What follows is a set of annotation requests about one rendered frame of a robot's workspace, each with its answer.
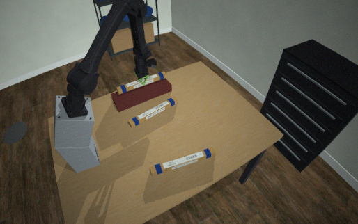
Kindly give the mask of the brown cardboard box with blue bands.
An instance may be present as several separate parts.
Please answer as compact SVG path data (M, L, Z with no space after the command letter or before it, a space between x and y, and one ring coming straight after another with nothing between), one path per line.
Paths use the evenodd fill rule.
M165 109L167 109L177 103L178 103L178 100L175 97L172 97L172 98L162 102L161 104L158 104L157 106L154 106L153 108L132 118L131 120L128 120L128 122L130 123L131 128L133 128L133 127L137 126L138 124L142 123L143 121L153 117L154 115L157 115L158 113L164 111Z

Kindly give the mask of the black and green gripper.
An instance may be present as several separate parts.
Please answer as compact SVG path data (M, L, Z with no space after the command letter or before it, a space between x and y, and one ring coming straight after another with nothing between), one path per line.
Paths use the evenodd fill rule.
M144 64L143 64L144 65ZM136 68L134 68L134 71L135 71L135 74L136 74L136 76L138 77L138 79L140 80L140 82L143 84L143 85L145 85L145 83L146 83L146 80L147 80L147 78L148 78L148 72L142 72L142 67L141 66L143 66L143 65L135 65L136 66ZM146 76L147 75L147 76ZM145 80L144 80L144 83L142 82L142 80L141 79L143 79L143 78L145 78Z

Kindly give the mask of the brown rectangular box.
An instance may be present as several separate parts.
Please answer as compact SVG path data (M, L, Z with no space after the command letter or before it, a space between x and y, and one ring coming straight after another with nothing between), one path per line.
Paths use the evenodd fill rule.
M160 72L160 73L151 75L148 77L145 85L150 84L155 81L159 81L161 79L165 79L165 78L167 78L166 72ZM117 91L118 91L118 94L121 94L121 93L125 93L129 90L133 90L133 89L141 87L141 86L144 86L144 85L140 82L140 80L136 80L136 81L133 81L133 82L127 83L125 85L117 87Z

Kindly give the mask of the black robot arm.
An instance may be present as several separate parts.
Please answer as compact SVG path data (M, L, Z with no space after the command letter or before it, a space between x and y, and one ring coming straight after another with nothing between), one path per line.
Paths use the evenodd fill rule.
M114 0L83 61L76 62L75 66L68 72L66 78L69 83L67 86L68 95L62 97L61 102L69 118L88 115L84 94L90 95L95 90L98 83L99 74L97 71L100 61L126 15L130 21L134 41L135 65L144 64L141 66L143 73L148 71L148 67L155 68L157 66L157 61L154 58L148 59L151 56L151 49L148 48L145 40L143 18L140 18L145 17L146 14L147 6L144 0Z

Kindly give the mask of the long tan cardboard box with blue bands and white label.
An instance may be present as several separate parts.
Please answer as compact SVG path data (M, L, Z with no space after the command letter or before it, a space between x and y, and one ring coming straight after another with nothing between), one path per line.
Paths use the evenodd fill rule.
M213 147L195 152L193 154L188 154L186 156L166 161L164 163L159 163L154 166L150 166L152 175L158 175L176 168L180 168L197 161L201 161L210 157L215 156L216 152Z

